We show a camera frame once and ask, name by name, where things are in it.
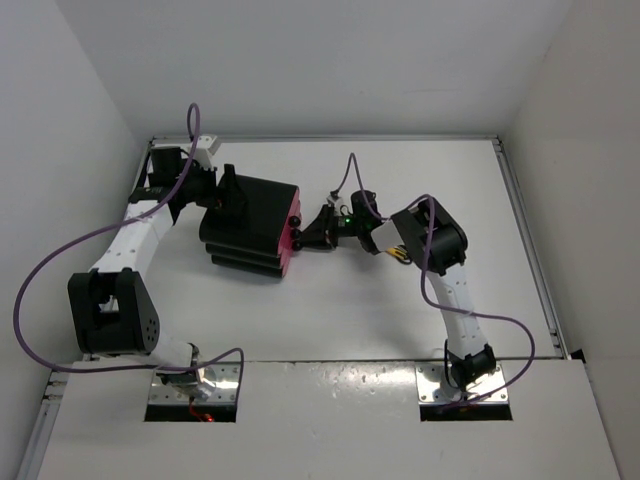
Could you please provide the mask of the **pink drawer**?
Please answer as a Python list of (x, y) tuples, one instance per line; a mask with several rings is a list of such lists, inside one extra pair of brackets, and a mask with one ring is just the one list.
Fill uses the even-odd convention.
[(293, 194), (291, 205), (287, 214), (287, 226), (292, 229), (299, 229), (302, 223), (301, 221), (301, 203), (300, 203), (300, 189), (297, 188)]
[(298, 251), (300, 248), (301, 230), (299, 228), (287, 227), (283, 230), (280, 238), (282, 251)]
[(290, 263), (292, 258), (294, 257), (294, 253), (291, 250), (286, 250), (281, 256), (280, 262), (280, 277), (284, 278), (288, 272)]

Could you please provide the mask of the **pink bottom drawer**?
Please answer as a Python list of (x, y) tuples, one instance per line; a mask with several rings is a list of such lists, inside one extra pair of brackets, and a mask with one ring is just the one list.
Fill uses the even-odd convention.
[(280, 277), (284, 278), (288, 272), (290, 263), (292, 258), (294, 257), (294, 253), (291, 250), (286, 250), (281, 256), (280, 262)]

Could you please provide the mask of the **black drawer cabinet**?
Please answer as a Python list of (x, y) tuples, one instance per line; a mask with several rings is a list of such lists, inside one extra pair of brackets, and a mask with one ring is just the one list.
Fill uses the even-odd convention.
[(199, 238), (213, 264), (280, 277), (280, 238), (296, 185), (236, 174), (245, 193), (243, 220), (219, 220), (206, 210)]

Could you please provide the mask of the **yellow utility knife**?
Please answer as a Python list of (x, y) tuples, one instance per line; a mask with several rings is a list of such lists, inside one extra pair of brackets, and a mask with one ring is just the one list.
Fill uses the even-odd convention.
[(403, 245), (391, 247), (386, 250), (386, 253), (403, 265), (410, 265), (412, 263), (412, 259)]

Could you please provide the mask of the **pink top drawer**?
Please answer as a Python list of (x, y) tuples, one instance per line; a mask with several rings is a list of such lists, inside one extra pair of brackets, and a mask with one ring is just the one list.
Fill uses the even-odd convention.
[(292, 229), (299, 229), (302, 223), (301, 221), (301, 203), (300, 203), (300, 189), (297, 188), (293, 194), (291, 205), (287, 214), (287, 226)]

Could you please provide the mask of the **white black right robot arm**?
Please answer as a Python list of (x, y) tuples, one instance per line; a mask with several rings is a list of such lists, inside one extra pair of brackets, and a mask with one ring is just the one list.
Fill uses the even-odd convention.
[(446, 329), (445, 379), (460, 391), (493, 372), (496, 359), (492, 347), (473, 314), (464, 264), (467, 236), (436, 199), (425, 199), (383, 221), (370, 190), (351, 195), (351, 211), (341, 214), (329, 201), (303, 230), (291, 220), (293, 249), (333, 250), (341, 238), (354, 237), (364, 251), (377, 255), (402, 246), (409, 259), (425, 276), (436, 294)]

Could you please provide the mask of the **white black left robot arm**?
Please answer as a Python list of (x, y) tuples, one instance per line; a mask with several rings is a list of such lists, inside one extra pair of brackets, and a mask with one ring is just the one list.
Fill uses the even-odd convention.
[(75, 273), (68, 295), (80, 350), (102, 357), (133, 358), (157, 367), (162, 381), (204, 397), (216, 385), (198, 348), (174, 339), (161, 325), (144, 278), (156, 250), (189, 204), (218, 199), (213, 156), (217, 137), (152, 147), (129, 196), (122, 226), (107, 251), (86, 273)]

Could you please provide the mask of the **black handled scissors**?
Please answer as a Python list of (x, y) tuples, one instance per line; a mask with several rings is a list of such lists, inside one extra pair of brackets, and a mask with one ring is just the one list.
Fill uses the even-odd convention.
[(397, 260), (403, 265), (411, 265), (413, 260), (404, 246), (399, 245), (395, 249)]

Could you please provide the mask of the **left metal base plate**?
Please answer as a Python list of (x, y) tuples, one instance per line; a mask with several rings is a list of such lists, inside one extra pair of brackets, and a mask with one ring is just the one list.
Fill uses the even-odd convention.
[(240, 385), (240, 363), (223, 362), (187, 373), (154, 373), (148, 403), (160, 406), (227, 407), (235, 404)]

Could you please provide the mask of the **aluminium frame rail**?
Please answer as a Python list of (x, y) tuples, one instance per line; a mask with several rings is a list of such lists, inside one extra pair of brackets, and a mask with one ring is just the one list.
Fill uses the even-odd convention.
[(516, 224), (524, 245), (529, 268), (533, 275), (534, 284), (542, 305), (547, 329), (549, 331), (554, 350), (561, 358), (565, 360), (570, 359), (571, 355), (567, 349), (557, 310), (550, 294), (549, 286), (534, 243), (524, 198), (515, 169), (508, 159), (502, 140), (498, 136), (495, 136), (491, 139), (491, 143), (503, 176), (512, 210), (515, 215)]

